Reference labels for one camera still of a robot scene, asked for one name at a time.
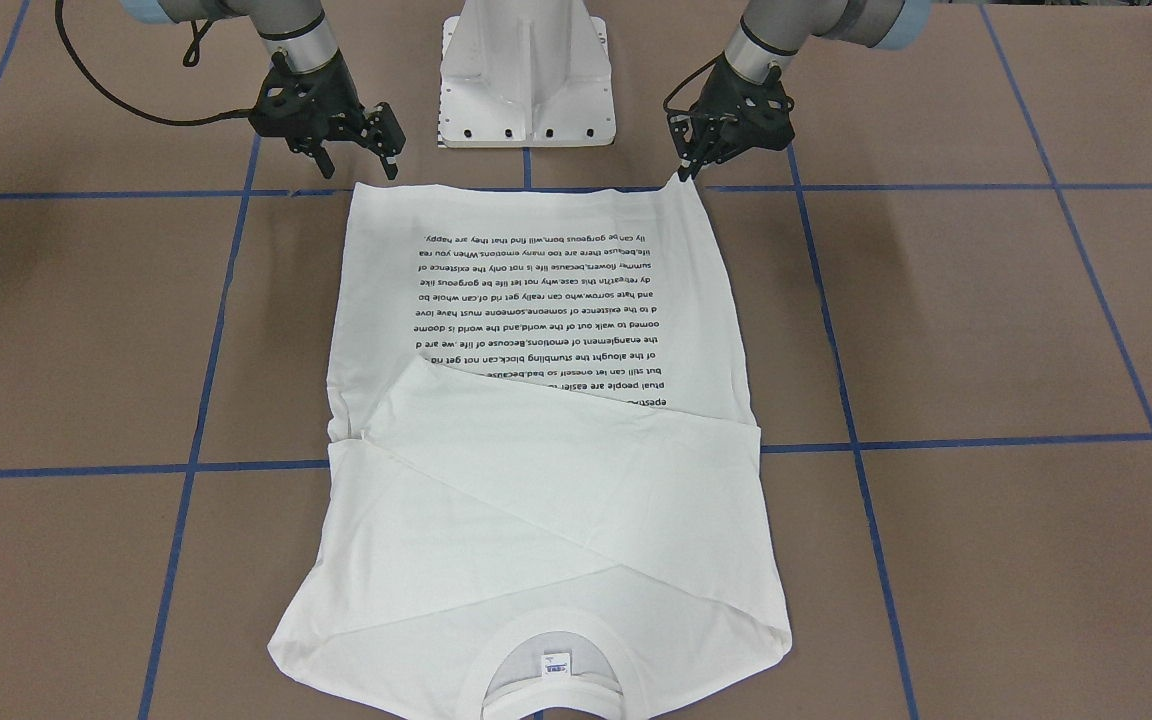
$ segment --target clothing label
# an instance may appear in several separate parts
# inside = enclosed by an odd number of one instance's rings
[[[573,653],[553,652],[540,655],[541,679],[570,679],[573,675]]]

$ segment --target neckline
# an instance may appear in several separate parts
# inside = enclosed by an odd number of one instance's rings
[[[492,683],[497,670],[506,660],[510,652],[515,651],[520,644],[526,642],[536,635],[545,632],[573,632],[584,635],[594,643],[613,673],[616,673],[616,681],[621,684],[621,692],[612,691],[611,688],[594,683],[588,679],[563,679],[563,680],[538,680],[532,689],[532,684],[520,689],[517,692],[497,697],[487,707],[484,707],[486,691]],[[634,655],[624,642],[622,642],[616,630],[604,623],[591,612],[577,611],[575,607],[547,607],[547,609],[531,611],[525,615],[513,620],[503,628],[500,628],[492,639],[484,643],[483,650],[471,661],[467,669],[465,683],[461,688],[461,695],[456,705],[456,718],[462,720],[488,720],[486,711],[502,706],[502,702],[520,702],[522,705],[530,705],[535,702],[547,702],[550,706],[570,706],[571,703],[584,703],[589,707],[575,707],[602,714],[604,710],[613,707],[620,708],[620,715],[607,717],[612,720],[636,720],[649,717],[646,712],[646,697],[643,691],[643,679],[639,667],[634,661]]]

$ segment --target black cable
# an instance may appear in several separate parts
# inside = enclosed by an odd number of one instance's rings
[[[207,35],[207,31],[217,23],[215,20],[207,20],[207,22],[202,23],[202,28],[198,26],[198,20],[189,20],[189,29],[194,31],[194,39],[189,41],[189,47],[184,51],[184,58],[180,60],[180,63],[187,68],[197,68],[198,60],[202,60],[202,37]]]
[[[680,92],[682,92],[682,88],[687,88],[687,86],[691,85],[691,81],[700,77],[700,73],[704,73],[708,68],[714,67],[714,65],[718,65],[718,59],[719,58],[722,58],[722,55],[721,54],[714,55],[713,60],[710,60],[705,65],[700,65],[699,68],[696,68],[695,73],[691,73],[690,76],[687,76],[684,81],[680,82],[679,86],[674,88],[673,92],[670,92],[670,94],[667,94],[664,98],[664,101],[660,103],[660,108],[664,108],[664,111],[666,111],[666,113],[675,113],[675,109],[669,109],[669,103],[673,100],[673,96],[680,94]]]
[[[209,123],[219,122],[219,120],[236,120],[242,118],[250,118],[250,109],[229,109],[225,113],[218,113],[211,115],[211,118],[198,118],[195,120],[173,120],[172,118],[159,118],[159,115],[146,113],[144,109],[134,108],[134,106],[120,100],[118,96],[113,92],[105,90],[105,85],[101,85],[96,77],[92,77],[91,71],[88,69],[86,65],[78,59],[78,53],[74,50],[74,45],[69,41],[69,33],[65,31],[65,0],[56,0],[56,33],[60,35],[60,41],[65,45],[65,53],[69,53],[69,59],[74,61],[74,65],[78,68],[78,73],[83,73],[83,77],[88,78],[88,82],[92,83],[92,88],[96,88],[100,94],[104,94],[106,99],[119,106],[119,108],[127,109],[128,113],[132,113],[136,118],[144,118],[150,120],[150,122],[156,122],[164,126],[172,127],[196,127],[205,126]]]

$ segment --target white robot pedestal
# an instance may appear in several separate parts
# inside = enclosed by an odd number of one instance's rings
[[[467,0],[444,23],[439,109],[448,147],[608,145],[607,24],[582,0]]]

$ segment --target silver arm segment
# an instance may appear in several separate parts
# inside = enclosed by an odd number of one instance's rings
[[[159,6],[177,23],[247,15],[265,50],[283,53],[293,73],[313,73],[340,50],[321,0],[159,0]]]
[[[750,0],[723,55],[742,78],[763,83],[810,36],[900,50],[925,22],[927,0]]]

